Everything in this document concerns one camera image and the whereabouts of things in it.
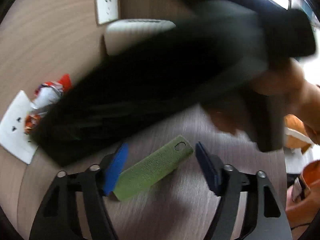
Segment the wooden tabletop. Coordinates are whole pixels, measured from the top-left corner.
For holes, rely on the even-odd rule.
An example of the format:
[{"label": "wooden tabletop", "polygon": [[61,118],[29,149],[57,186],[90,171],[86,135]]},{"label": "wooden tabletop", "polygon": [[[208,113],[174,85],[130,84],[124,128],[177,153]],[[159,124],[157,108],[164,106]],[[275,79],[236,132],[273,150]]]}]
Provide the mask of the wooden tabletop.
[{"label": "wooden tabletop", "polygon": [[[177,0],[120,1],[121,18],[174,20],[192,15]],[[64,73],[69,73],[73,82],[81,78],[105,55],[104,28],[96,25],[94,0],[16,0],[0,25],[0,114],[4,114],[19,90],[25,90],[32,98],[39,84],[58,80]],[[200,140],[209,151],[239,171],[264,170],[285,203],[283,152],[261,153],[243,136],[236,138],[219,133],[199,106],[130,138],[126,167],[179,134],[192,146]],[[110,147],[67,167],[66,171],[84,171],[114,150]],[[25,239],[41,200],[59,170],[40,148],[29,166],[0,148],[0,205]],[[77,197],[81,227],[84,236],[90,238],[83,219],[81,194]],[[203,239],[218,201],[208,190],[194,156],[150,190],[127,201],[105,198],[121,240]]]}]

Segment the wooden table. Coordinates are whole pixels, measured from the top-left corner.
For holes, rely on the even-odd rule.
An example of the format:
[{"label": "wooden table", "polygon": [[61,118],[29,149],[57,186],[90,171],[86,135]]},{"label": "wooden table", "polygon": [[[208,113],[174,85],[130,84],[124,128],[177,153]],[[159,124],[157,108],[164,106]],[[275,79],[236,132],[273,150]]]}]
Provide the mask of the wooden table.
[{"label": "wooden table", "polygon": [[[122,18],[174,20],[191,15],[177,0],[120,1]],[[57,80],[64,73],[70,73],[73,82],[81,78],[105,55],[104,28],[96,25],[94,0],[16,0],[0,25],[0,114],[4,114],[20,89],[32,98],[33,90],[44,81]],[[193,146],[200,140],[223,162],[239,171],[264,170],[285,203],[283,152],[260,153],[243,137],[218,133],[199,106],[130,138],[126,167],[179,134]],[[84,171],[114,150],[114,147],[106,149],[67,167],[66,171]],[[41,149],[27,166],[0,148],[0,205],[25,239],[59,170]],[[149,191],[124,202],[105,198],[121,240],[203,239],[218,201],[208,190],[194,156]],[[83,218],[81,194],[78,194],[78,208]],[[90,238],[88,226],[83,219],[80,221],[84,236]]]}]

